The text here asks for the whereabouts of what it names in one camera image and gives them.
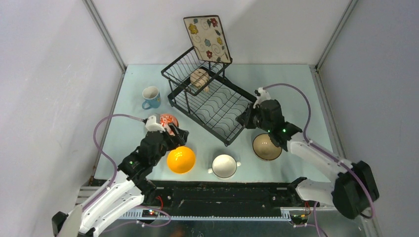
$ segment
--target purple tube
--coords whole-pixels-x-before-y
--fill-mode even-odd
[[[98,123],[97,123],[97,125],[96,125],[96,127],[94,128],[94,131],[93,131],[93,141],[94,141],[94,144],[96,145],[96,147],[97,147],[97,149],[100,151],[100,153],[102,154],[102,155],[104,155],[111,163],[112,163],[112,166],[114,167],[114,174],[112,175],[112,178],[111,178],[111,180],[110,180],[110,182],[109,182],[109,184],[108,184],[108,187],[110,187],[112,184],[113,184],[113,182],[114,182],[114,180],[115,180],[115,177],[116,177],[116,175],[117,175],[117,171],[118,171],[118,167],[117,167],[117,164],[115,163],[115,161],[108,155],[108,154],[106,154],[103,150],[102,150],[102,148],[100,147],[100,145],[99,145],[99,143],[97,142],[97,140],[96,140],[96,134],[97,134],[97,130],[98,130],[98,128],[99,128],[99,126],[104,122],[104,121],[106,121],[106,120],[108,120],[108,119],[110,119],[110,118],[113,118],[113,117],[127,117],[127,118],[130,118],[130,119],[135,119],[135,120],[138,120],[138,121],[144,121],[142,118],[140,119],[140,118],[137,118],[137,117],[134,117],[134,116],[131,116],[131,115],[125,115],[125,114],[114,114],[114,115],[109,115],[109,116],[106,116],[106,117],[104,117],[101,121],[99,121]],[[85,206],[83,206],[83,211],[84,210],[86,210],[89,206],[91,206],[96,200],[98,200],[105,192],[106,192],[107,190],[106,189],[103,189],[98,195],[96,195],[92,200],[90,200]]]
[[[312,224],[307,224],[307,226],[316,227],[316,225],[312,225]],[[298,227],[307,227],[307,226],[306,225],[295,225],[296,228],[298,228]],[[325,237],[329,237],[322,228],[319,227],[319,230],[323,233],[323,235]]]
[[[338,163],[339,160],[337,158],[335,158],[332,154],[330,154],[329,151],[326,151],[326,150],[320,148],[316,144],[310,144],[309,143],[309,139],[307,137],[307,128],[308,128],[308,124],[310,123],[310,119],[311,119],[311,106],[310,106],[310,102],[307,99],[307,96],[300,89],[298,89],[297,87],[295,87],[293,85],[290,85],[290,84],[287,84],[287,83],[276,83],[276,84],[272,84],[272,85],[266,86],[263,89],[266,90],[266,89],[269,89],[269,88],[272,88],[272,87],[275,87],[275,86],[287,86],[287,87],[291,87],[292,89],[296,90],[298,93],[300,93],[303,96],[305,102],[307,103],[307,107],[308,107],[307,123],[305,124],[304,129],[303,129],[303,136],[304,136],[305,141],[309,144],[309,146],[314,147],[316,150],[320,151],[321,153],[323,153],[324,155],[326,155],[327,157],[329,157],[330,159],[332,159],[334,162]],[[374,207],[373,199],[371,198],[371,195],[368,192],[367,188],[362,183],[362,181],[358,177],[358,175],[356,175],[347,165],[345,165],[344,163],[341,163],[339,165],[342,166],[344,169],[346,169],[349,172],[349,174],[351,174],[355,178],[355,180],[359,183],[359,185],[361,186],[361,189],[362,189],[362,191],[364,191],[365,196],[367,197],[368,202],[369,202],[370,207],[371,207],[371,216],[366,216],[364,214],[362,214],[362,216],[364,218],[367,218],[367,219],[372,219],[376,215],[376,209]],[[315,210],[316,210],[316,207],[314,207],[314,220],[316,220],[316,212],[315,212]],[[316,229],[317,229],[317,233],[320,236],[320,231],[319,231],[319,226],[317,225],[317,221],[316,221],[316,225],[315,226],[316,226]]]
[[[148,227],[162,227],[162,226],[168,225],[171,222],[171,216],[169,214],[167,214],[165,211],[154,209],[154,208],[150,208],[150,207],[146,207],[146,206],[138,206],[138,207],[141,207],[141,208],[144,208],[144,209],[150,209],[150,210],[153,210],[153,211],[156,211],[156,212],[163,213],[165,216],[167,216],[169,218],[169,220],[167,222],[165,222],[165,223],[163,223],[161,225],[150,225],[150,224],[146,224],[146,223],[140,222],[144,226],[148,226]],[[117,226],[115,226],[113,228],[110,228],[108,230],[105,230],[105,231],[103,231],[103,233],[111,232],[111,231],[113,231],[113,230],[115,230],[115,229],[117,229],[117,228],[119,228],[121,226],[128,225],[128,224],[135,224],[135,223],[137,223],[137,221],[127,221],[127,222],[124,222],[124,223],[122,223],[120,225],[117,225]]]

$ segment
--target white and blue mug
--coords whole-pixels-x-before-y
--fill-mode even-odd
[[[160,92],[159,89],[155,86],[149,86],[143,90],[143,98],[145,101],[143,102],[143,109],[148,110],[151,108],[158,108],[162,103],[160,99]]]

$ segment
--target floral cutting board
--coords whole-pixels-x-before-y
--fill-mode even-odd
[[[183,20],[200,60],[232,63],[219,16],[191,16]]]

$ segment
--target mug handle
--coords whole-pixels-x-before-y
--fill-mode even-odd
[[[144,101],[144,102],[143,102],[143,105],[142,105],[143,109],[144,109],[144,110],[149,110],[149,109],[151,109],[151,105],[149,105],[147,108],[145,108],[145,105],[146,105],[146,104],[148,104],[148,102],[147,102],[147,101]]]

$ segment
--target white wall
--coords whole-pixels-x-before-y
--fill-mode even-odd
[[[346,155],[371,166],[385,237],[418,236],[419,1],[359,1],[322,80]]]
[[[192,45],[183,18],[217,14],[234,63],[316,64],[349,0],[96,0],[127,64],[168,64]]]
[[[91,174],[121,72],[80,0],[1,1],[0,15],[0,236],[48,237]]]

